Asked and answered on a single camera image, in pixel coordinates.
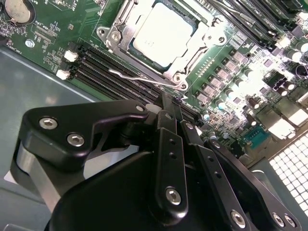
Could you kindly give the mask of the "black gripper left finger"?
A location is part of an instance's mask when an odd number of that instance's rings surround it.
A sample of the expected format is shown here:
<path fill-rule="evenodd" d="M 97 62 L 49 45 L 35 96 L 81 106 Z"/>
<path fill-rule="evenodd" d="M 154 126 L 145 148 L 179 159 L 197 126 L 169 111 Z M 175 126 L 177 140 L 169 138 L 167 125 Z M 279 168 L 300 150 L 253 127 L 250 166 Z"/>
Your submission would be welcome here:
<path fill-rule="evenodd" d="M 86 181 L 82 171 L 103 140 L 102 152 L 137 145 L 140 152 L 183 151 L 183 134 L 171 96 L 154 104 L 135 100 L 40 107 L 22 118 L 13 177 L 39 193 L 53 213 L 60 199 Z"/>

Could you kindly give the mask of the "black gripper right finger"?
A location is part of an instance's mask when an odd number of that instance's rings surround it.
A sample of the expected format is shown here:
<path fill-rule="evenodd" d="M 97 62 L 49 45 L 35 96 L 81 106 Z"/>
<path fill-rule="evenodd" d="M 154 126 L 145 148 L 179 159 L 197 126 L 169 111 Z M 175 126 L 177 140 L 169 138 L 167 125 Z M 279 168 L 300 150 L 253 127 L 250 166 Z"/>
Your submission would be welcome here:
<path fill-rule="evenodd" d="M 193 162 L 213 197 L 212 224 L 219 231 L 300 231 L 292 212 L 224 145 L 203 142 L 194 125 L 182 115 L 182 105 L 172 97 L 172 110 L 180 123 L 186 156 Z"/>

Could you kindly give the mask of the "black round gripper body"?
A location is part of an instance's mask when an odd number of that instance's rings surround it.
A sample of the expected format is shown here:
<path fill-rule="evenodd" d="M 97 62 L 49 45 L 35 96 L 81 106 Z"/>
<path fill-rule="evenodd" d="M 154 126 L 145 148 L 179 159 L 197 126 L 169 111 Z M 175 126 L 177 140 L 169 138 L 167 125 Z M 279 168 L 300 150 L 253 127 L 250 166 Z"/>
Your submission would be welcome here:
<path fill-rule="evenodd" d="M 182 152 L 136 153 L 70 189 L 51 231 L 218 231 L 213 197 Z"/>

